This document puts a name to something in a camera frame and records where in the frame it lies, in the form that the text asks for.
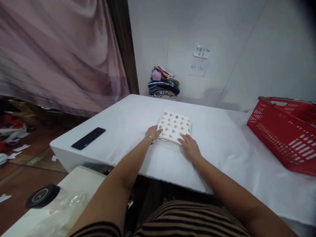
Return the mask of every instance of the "striped shirt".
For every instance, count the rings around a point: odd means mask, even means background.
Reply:
[[[71,237],[121,237],[109,222],[90,224]],[[225,209],[209,204],[170,201],[159,207],[134,236],[249,236],[242,224]]]

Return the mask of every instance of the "white wall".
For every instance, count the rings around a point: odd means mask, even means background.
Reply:
[[[259,95],[316,99],[315,47],[291,0],[129,0],[138,83],[153,66],[180,79],[177,101],[232,110]],[[211,49],[205,77],[188,75],[196,43]]]

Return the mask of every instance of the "heart pattern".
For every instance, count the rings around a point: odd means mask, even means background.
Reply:
[[[179,138],[182,138],[186,133],[191,134],[191,119],[184,115],[165,111],[161,116],[158,127],[163,129],[160,134],[161,140],[165,138],[179,144]]]

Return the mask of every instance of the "hand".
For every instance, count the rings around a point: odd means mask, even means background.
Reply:
[[[158,138],[159,134],[163,131],[163,129],[160,129],[157,131],[157,127],[158,127],[158,125],[151,126],[147,130],[146,136],[151,136],[154,140],[156,140]]]
[[[183,145],[185,156],[194,163],[197,159],[202,158],[200,149],[197,142],[188,134],[182,134],[182,139],[178,138],[178,141]]]

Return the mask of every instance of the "paper note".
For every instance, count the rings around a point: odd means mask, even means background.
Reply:
[[[206,59],[193,57],[189,68],[189,75],[204,77],[207,63]]]
[[[199,58],[206,59],[210,55],[210,50],[208,48],[203,47],[202,45],[197,45],[195,47],[193,55]]]
[[[14,159],[18,154],[20,154],[20,153],[22,153],[21,151],[20,152],[18,152],[18,153],[12,153],[10,156],[8,156],[8,160],[10,160],[10,159]]]
[[[12,151],[21,151],[21,150],[24,150],[25,148],[28,148],[30,145],[26,145],[26,144],[24,144],[23,146],[21,146],[21,147],[19,147],[19,148],[16,148],[16,149],[14,149],[14,150],[12,150]]]
[[[3,201],[5,201],[5,200],[7,200],[7,199],[9,199],[9,198],[11,198],[12,196],[11,195],[5,195],[5,194],[2,194],[2,196],[0,197],[0,202],[3,202]]]

